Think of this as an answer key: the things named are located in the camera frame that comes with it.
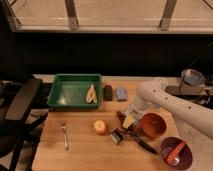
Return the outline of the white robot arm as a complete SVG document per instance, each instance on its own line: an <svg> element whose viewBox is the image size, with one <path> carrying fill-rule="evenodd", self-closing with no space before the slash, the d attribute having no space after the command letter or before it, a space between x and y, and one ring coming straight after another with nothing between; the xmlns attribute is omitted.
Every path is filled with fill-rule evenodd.
<svg viewBox="0 0 213 171"><path fill-rule="evenodd" d="M141 82L136 89L136 96L128 104L124 114L138 120L152 104L156 104L213 139L213 110L168 94L165 91L167 86L168 81L165 78Z"/></svg>

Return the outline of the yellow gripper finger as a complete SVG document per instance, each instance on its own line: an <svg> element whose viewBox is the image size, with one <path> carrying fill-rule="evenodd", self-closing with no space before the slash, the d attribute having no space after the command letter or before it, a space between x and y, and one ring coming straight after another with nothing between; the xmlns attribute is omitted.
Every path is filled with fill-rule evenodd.
<svg viewBox="0 0 213 171"><path fill-rule="evenodd" d="M132 124L135 123L135 118L128 115L125 120L123 121L122 127L124 129L128 129Z"/></svg>

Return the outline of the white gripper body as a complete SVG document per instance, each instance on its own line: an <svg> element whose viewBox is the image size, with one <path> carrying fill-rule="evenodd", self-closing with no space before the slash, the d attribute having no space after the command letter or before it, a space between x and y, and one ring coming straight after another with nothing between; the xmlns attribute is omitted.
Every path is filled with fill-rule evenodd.
<svg viewBox="0 0 213 171"><path fill-rule="evenodd" d="M125 110L126 116L133 117L136 121L140 120L149 105L145 101L133 100Z"/></svg>

